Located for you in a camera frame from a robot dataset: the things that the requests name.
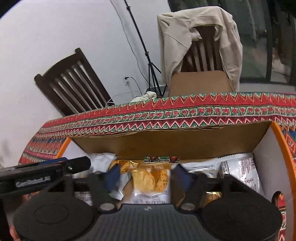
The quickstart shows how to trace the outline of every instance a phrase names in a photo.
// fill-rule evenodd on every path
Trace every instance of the screw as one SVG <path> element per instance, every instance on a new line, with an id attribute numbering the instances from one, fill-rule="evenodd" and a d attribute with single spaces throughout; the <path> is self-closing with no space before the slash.
<path id="1" fill-rule="evenodd" d="M 152 207 L 150 207 L 150 206 L 144 208 L 145 211 L 150 211 L 151 209 L 152 209 Z"/>
<path id="2" fill-rule="evenodd" d="M 186 211 L 192 211 L 195 209 L 195 205 L 193 203 L 184 203 L 181 208 Z"/>
<path id="3" fill-rule="evenodd" d="M 103 203 L 100 205 L 100 209 L 104 211 L 110 211 L 110 210 L 113 210 L 114 208 L 115 208 L 114 204 L 109 202 Z"/>

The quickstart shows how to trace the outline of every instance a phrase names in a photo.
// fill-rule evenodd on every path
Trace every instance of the snack bag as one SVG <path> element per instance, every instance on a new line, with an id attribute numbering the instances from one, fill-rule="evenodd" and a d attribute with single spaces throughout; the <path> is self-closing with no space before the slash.
<path id="1" fill-rule="evenodd" d="M 101 153 L 101 154 L 90 154 L 91 167 L 83 172 L 79 172 L 72 175 L 72 178 L 84 178 L 90 173 L 94 172 L 107 172 L 110 163 L 116 158 L 115 154 L 112 153 Z M 92 206 L 90 192 L 75 192 L 75 198 L 78 198 L 88 205 Z"/>
<path id="2" fill-rule="evenodd" d="M 216 158 L 202 162 L 189 162 L 181 164 L 184 169 L 189 173 L 202 172 L 210 178 L 217 178 L 221 161 Z M 205 207 L 211 201 L 214 201 L 221 197 L 220 192 L 206 192 L 205 198 L 201 201 L 200 207 Z"/>
<path id="3" fill-rule="evenodd" d="M 253 153 L 235 154 L 219 158 L 221 162 L 220 175 L 230 174 L 264 196 L 258 172 L 254 163 Z"/>
<path id="4" fill-rule="evenodd" d="M 171 164 L 143 164 L 131 170 L 134 190 L 129 203 L 170 203 Z"/>
<path id="5" fill-rule="evenodd" d="M 123 189 L 131 179 L 131 173 L 129 172 L 130 168 L 136 168 L 141 161 L 126 161 L 126 160 L 115 160 L 109 166 L 109 170 L 115 166 L 115 164 L 120 165 L 120 179 L 116 184 L 115 190 L 110 193 L 110 196 L 122 200 L 124 194 Z"/>

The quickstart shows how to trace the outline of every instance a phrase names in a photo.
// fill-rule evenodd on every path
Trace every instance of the box flap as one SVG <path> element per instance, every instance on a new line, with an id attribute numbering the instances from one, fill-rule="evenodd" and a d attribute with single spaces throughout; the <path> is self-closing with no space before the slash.
<path id="1" fill-rule="evenodd" d="M 270 123 L 262 121 L 203 129 L 139 131 L 73 140 L 87 153 L 110 152 L 119 159 L 142 160 L 146 156 L 214 158 L 252 152 Z"/>

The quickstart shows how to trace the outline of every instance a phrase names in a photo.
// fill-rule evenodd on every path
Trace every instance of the human hand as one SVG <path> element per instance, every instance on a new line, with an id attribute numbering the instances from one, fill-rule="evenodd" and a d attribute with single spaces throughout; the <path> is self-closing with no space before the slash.
<path id="1" fill-rule="evenodd" d="M 10 231 L 10 235 L 14 241 L 20 241 L 14 226 L 11 226 L 9 231 Z"/>

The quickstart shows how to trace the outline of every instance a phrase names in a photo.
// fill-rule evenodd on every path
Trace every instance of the white packet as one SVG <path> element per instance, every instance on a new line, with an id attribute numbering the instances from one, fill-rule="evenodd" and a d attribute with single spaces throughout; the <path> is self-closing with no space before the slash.
<path id="1" fill-rule="evenodd" d="M 116 159 L 116 155 L 112 153 L 89 154 L 89 159 L 91 167 L 83 172 L 73 174 L 72 178 L 84 178 L 94 172 L 107 172 L 112 161 Z M 74 196 L 92 206 L 90 192 L 75 192 Z"/>
<path id="2" fill-rule="evenodd" d="M 189 173 L 202 172 L 207 175 L 207 177 L 217 178 L 217 174 L 220 169 L 221 161 L 218 158 L 210 159 L 208 161 L 202 162 L 189 162 L 182 163 L 182 167 Z"/>
<path id="3" fill-rule="evenodd" d="M 131 179 L 130 172 L 126 172 L 122 175 L 120 175 L 120 178 L 118 182 L 116 183 L 115 190 L 113 190 L 109 195 L 117 200 L 122 200 L 124 197 L 123 189 L 128 183 L 128 181 Z"/>
<path id="4" fill-rule="evenodd" d="M 128 203 L 131 204 L 167 204 L 170 203 L 170 170 L 166 170 L 168 182 L 162 192 L 145 192 L 134 188 L 131 199 Z"/>
<path id="5" fill-rule="evenodd" d="M 253 153 L 242 153 L 219 158 L 222 160 L 220 175 L 230 174 L 242 183 L 264 196 L 258 172 L 254 163 Z"/>
<path id="6" fill-rule="evenodd" d="M 123 189 L 131 179 L 131 173 L 129 169 L 136 168 L 141 161 L 127 161 L 127 160 L 115 160 L 111 163 L 109 169 L 111 169 L 115 164 L 120 165 L 120 179 L 116 183 L 115 190 L 110 193 L 110 196 L 117 199 L 122 200 L 124 197 Z"/>

